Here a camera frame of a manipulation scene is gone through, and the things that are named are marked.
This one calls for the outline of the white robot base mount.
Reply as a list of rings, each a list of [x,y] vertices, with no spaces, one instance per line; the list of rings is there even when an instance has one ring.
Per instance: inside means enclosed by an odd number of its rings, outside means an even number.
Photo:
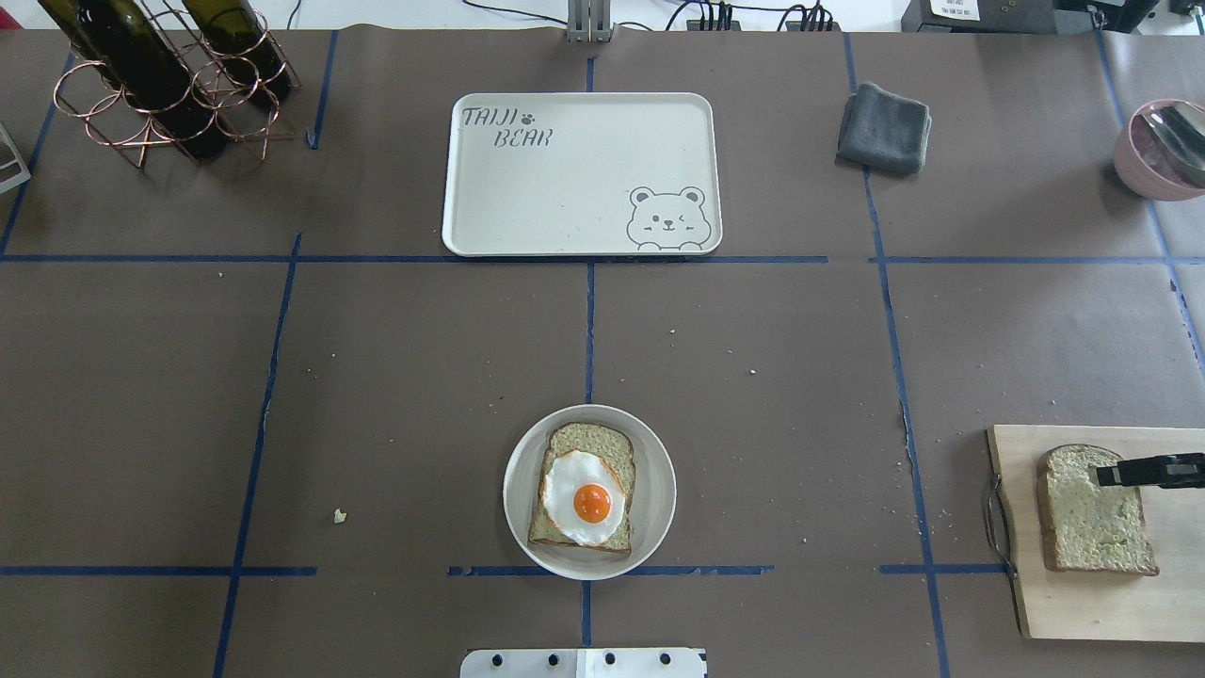
[[[460,677],[707,677],[704,649],[689,647],[478,649]]]

